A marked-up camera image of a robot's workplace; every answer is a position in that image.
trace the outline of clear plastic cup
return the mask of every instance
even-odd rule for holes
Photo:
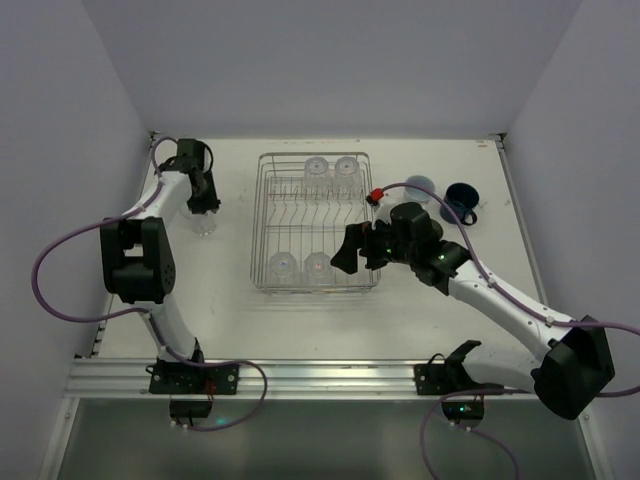
[[[213,212],[206,212],[204,215],[191,213],[189,207],[185,203],[180,208],[180,215],[189,220],[191,230],[196,232],[201,237],[209,235],[216,229],[216,221]]]
[[[339,192],[356,193],[362,188],[362,174],[360,165],[355,157],[341,157],[334,169],[334,190]]]
[[[327,191],[331,188],[329,162],[324,157],[311,157],[304,163],[304,186],[310,191]]]
[[[405,180],[405,183],[421,187],[428,192],[435,192],[436,186],[433,181],[423,175],[413,175]],[[416,188],[405,187],[404,189],[404,201],[416,202],[425,207],[427,203],[431,201],[431,195],[424,193],[422,190]]]
[[[333,281],[331,258],[323,252],[314,252],[304,261],[304,280],[309,285],[329,285]]]
[[[295,285],[298,283],[298,273],[298,262],[289,252],[278,252],[269,259],[269,283]]]

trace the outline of red cap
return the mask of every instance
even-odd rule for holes
[[[371,200],[373,200],[374,202],[380,201],[382,197],[384,197],[384,192],[381,188],[376,188],[371,191]]]

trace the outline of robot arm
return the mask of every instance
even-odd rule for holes
[[[495,383],[486,382],[500,382],[535,391],[554,413],[574,419],[613,378],[604,329],[572,327],[577,323],[571,317],[540,304],[493,272],[485,280],[469,251],[442,240],[442,228],[419,204],[369,200],[376,221],[347,226],[345,241],[331,260],[334,267],[355,273],[358,253],[370,269],[407,264],[422,283],[479,310],[530,352],[488,351],[470,340],[446,359],[444,368],[431,367],[437,370],[433,378],[446,390],[441,388],[440,393],[491,388]],[[516,306],[492,287],[494,283],[548,321],[541,322]],[[583,321],[595,320],[585,317]]]
[[[162,339],[150,325],[148,314],[141,314],[160,361],[177,362],[162,348],[162,342],[183,357],[198,361],[202,352],[171,293],[176,271],[165,226],[185,203],[192,213],[205,214],[217,212],[220,201],[211,169],[205,170],[204,143],[178,140],[177,155],[160,165],[160,171],[162,189],[144,211],[100,229],[104,282],[124,303],[143,307],[153,316]],[[132,210],[148,203],[154,191],[155,187],[147,190]]]

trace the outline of dark blue cup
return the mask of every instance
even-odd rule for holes
[[[458,217],[463,225],[475,225],[478,221],[478,215],[473,209],[480,202],[480,194],[471,185],[466,183],[454,183],[447,188],[444,201]],[[456,223],[455,219],[449,213],[444,205],[440,206],[440,216],[449,223]]]

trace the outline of white backdrop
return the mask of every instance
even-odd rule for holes
[[[580,0],[84,0],[156,130],[505,132]]]
[[[585,0],[507,137],[553,306],[640,327],[640,1]],[[640,383],[640,339],[610,333],[617,378]],[[638,397],[596,401],[616,478],[640,471]]]
[[[35,478],[73,355],[92,328],[42,310],[29,288],[39,251],[129,206],[147,135],[79,2],[11,0],[0,15],[0,478]],[[78,315],[104,304],[98,235],[42,269],[51,302]]]

